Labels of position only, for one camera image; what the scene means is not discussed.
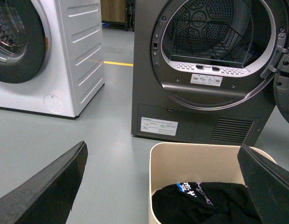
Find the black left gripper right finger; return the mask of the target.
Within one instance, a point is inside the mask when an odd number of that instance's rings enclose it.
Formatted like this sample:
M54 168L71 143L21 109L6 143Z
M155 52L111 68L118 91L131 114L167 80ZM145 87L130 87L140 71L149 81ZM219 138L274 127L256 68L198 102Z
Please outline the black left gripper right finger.
M246 145L237 159L262 223L289 224L289 171Z

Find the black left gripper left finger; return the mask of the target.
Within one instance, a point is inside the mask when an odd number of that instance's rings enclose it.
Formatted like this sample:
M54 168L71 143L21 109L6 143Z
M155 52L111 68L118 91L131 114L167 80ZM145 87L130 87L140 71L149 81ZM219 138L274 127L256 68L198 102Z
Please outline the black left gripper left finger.
M64 224L83 180L88 148L80 141L0 198L0 224Z

